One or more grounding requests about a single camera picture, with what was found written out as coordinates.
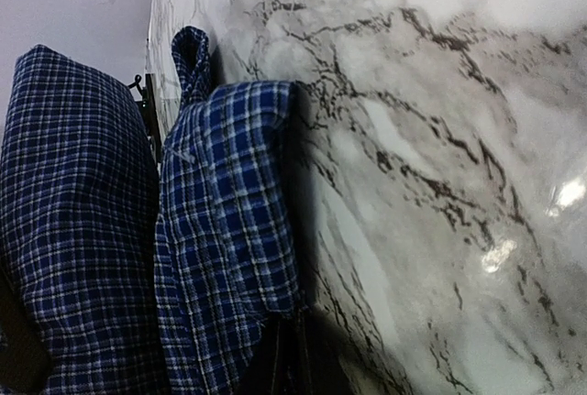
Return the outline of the blue checked shirt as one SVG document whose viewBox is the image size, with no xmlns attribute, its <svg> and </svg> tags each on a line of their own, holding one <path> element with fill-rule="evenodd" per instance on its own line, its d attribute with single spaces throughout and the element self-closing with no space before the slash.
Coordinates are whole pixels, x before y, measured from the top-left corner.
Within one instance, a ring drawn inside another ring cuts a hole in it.
<svg viewBox="0 0 587 395">
<path fill-rule="evenodd" d="M 17 59 L 1 268 L 49 366 L 36 394 L 237 394 L 300 307 L 282 187 L 293 82 L 214 86 L 203 30 L 172 41 L 161 162 L 125 84 L 44 45 Z"/>
</svg>

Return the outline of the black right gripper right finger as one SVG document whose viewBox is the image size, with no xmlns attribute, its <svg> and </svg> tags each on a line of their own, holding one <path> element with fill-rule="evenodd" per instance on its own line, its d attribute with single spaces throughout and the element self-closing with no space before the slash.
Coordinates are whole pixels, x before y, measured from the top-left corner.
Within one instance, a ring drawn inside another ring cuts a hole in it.
<svg viewBox="0 0 587 395">
<path fill-rule="evenodd" d="M 328 342 L 326 329 L 309 310 L 299 310 L 286 335 L 287 394 L 352 394 L 349 378 Z"/>
</svg>

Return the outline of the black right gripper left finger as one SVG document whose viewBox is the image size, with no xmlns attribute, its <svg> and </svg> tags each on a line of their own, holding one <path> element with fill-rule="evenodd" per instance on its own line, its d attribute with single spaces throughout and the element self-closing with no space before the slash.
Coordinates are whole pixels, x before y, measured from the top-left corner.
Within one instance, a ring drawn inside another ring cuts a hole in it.
<svg viewBox="0 0 587 395">
<path fill-rule="evenodd" d="M 238 395 L 278 395 L 283 393 L 289 354 L 289 324 L 273 317 L 264 331 L 247 370 L 241 378 Z"/>
</svg>

